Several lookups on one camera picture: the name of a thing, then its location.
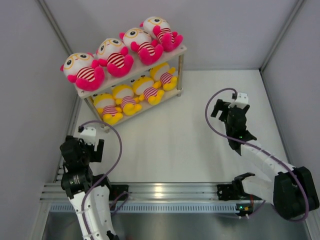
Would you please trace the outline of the yellow plush striped shirt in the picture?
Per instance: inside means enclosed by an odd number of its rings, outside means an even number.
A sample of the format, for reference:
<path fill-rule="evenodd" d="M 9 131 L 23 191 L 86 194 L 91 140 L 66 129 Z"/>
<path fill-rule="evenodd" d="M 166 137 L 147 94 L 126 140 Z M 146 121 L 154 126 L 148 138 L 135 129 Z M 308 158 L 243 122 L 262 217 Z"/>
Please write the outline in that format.
<path fill-rule="evenodd" d="M 120 106 L 126 116 L 133 116 L 142 110 L 138 97 L 129 85 L 113 85 L 111 92 L 115 103 Z"/>

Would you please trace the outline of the yellow plush with black eyes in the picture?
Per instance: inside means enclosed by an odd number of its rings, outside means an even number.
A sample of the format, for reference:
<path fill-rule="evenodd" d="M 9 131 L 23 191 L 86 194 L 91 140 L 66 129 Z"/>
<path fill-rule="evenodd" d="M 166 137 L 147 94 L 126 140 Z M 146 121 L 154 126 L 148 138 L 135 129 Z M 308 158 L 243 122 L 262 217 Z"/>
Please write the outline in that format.
<path fill-rule="evenodd" d="M 155 82 L 149 76 L 141 76 L 131 80 L 132 90 L 138 96 L 139 101 L 147 101 L 150 105 L 157 105 L 162 101 L 165 91 L 161 84 Z"/>

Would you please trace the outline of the pink plush with yellow glasses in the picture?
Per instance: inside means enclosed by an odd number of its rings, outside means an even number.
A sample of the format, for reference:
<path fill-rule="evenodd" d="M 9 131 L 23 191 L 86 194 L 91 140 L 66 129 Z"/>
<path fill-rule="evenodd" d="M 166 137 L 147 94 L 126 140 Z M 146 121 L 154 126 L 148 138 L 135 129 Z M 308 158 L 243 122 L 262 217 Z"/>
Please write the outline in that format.
<path fill-rule="evenodd" d="M 124 45 L 138 55 L 144 65 L 156 63 L 163 55 L 164 48 L 145 30 L 134 27 L 119 33 Z"/>

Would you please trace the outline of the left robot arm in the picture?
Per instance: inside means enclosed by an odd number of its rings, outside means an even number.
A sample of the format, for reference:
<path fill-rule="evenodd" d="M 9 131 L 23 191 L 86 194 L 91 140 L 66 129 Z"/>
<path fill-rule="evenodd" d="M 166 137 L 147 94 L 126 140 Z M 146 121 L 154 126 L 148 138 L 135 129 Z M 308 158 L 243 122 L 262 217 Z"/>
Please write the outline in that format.
<path fill-rule="evenodd" d="M 90 163 L 100 163 L 104 141 L 86 142 L 68 135 L 59 147 L 64 159 L 61 188 L 71 203 L 84 240 L 118 240 L 109 198 L 113 187 L 102 174 L 93 175 Z"/>

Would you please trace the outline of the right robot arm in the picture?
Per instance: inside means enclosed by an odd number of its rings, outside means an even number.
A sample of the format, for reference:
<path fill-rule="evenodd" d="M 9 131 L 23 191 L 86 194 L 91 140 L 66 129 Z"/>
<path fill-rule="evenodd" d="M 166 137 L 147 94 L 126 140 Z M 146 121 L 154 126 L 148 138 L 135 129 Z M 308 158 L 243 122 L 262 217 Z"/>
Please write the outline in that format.
<path fill-rule="evenodd" d="M 317 210 L 320 201 L 311 172 L 304 166 L 295 167 L 277 159 L 258 145 L 246 126 L 249 108 L 247 102 L 218 99 L 210 115 L 224 123 L 230 148 L 262 172 L 261 176 L 251 172 L 236 176 L 232 181 L 235 196 L 258 197 L 290 221 L 306 211 Z"/>

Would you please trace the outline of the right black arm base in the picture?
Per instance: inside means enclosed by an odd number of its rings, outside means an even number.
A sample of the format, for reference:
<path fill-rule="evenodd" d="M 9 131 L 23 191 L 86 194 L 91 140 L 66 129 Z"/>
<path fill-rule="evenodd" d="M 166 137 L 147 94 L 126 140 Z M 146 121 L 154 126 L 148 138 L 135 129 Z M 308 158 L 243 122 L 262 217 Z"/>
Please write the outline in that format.
<path fill-rule="evenodd" d="M 234 184 L 218 184 L 217 196 L 220 201 L 250 200 L 250 195 Z"/>

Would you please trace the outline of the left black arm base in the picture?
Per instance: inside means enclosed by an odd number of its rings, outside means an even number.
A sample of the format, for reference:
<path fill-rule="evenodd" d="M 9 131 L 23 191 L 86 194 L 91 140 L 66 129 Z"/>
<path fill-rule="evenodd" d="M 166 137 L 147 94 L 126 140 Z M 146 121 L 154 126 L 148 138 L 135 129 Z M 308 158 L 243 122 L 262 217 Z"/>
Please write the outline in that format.
<path fill-rule="evenodd" d="M 112 184 L 109 193 L 109 201 L 114 201 L 118 198 L 118 201 L 124 201 L 128 196 L 125 192 L 129 191 L 128 184 Z"/>

